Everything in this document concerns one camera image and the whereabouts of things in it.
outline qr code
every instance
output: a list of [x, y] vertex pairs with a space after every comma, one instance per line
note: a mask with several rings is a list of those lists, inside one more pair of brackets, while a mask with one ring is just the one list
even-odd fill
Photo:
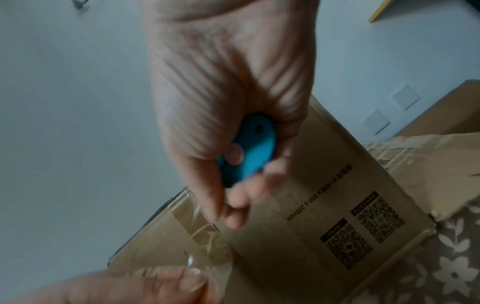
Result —
[[347, 270], [351, 270], [373, 251], [367, 241], [345, 219], [338, 222], [320, 239]]
[[352, 214], [379, 243], [405, 224], [405, 221], [376, 192], [352, 210]]

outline black qr code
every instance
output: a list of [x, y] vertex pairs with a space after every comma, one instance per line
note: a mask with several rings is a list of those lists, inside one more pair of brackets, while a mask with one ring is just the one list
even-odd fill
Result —
[[405, 224], [404, 219], [399, 217], [395, 210], [379, 196], [356, 217], [379, 243], [385, 241], [395, 230]]
[[373, 251], [367, 241], [348, 223], [324, 243], [347, 270], [351, 270]]

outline blue oval tool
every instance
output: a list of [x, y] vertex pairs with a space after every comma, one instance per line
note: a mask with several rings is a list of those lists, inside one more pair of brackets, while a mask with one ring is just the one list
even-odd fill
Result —
[[243, 148], [243, 162], [234, 166], [223, 156], [217, 159], [221, 179], [227, 188], [248, 178], [271, 160], [277, 143], [275, 125], [263, 114], [245, 116], [233, 142]]

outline black hole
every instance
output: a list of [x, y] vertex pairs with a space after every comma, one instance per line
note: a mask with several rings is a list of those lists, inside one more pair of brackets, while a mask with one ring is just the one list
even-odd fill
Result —
[[261, 124], [255, 126], [255, 132], [261, 133], [264, 130], [264, 127]]

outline white wall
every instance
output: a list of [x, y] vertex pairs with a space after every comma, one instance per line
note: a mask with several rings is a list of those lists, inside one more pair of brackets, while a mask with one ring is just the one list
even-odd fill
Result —
[[182, 185], [135, 0], [0, 1], [0, 302], [105, 268]]
[[[313, 94], [360, 141], [390, 138], [464, 80], [480, 79], [480, 13], [463, 0], [321, 0]], [[389, 100], [409, 84], [420, 100]], [[379, 109], [391, 121], [377, 136], [360, 120]]]

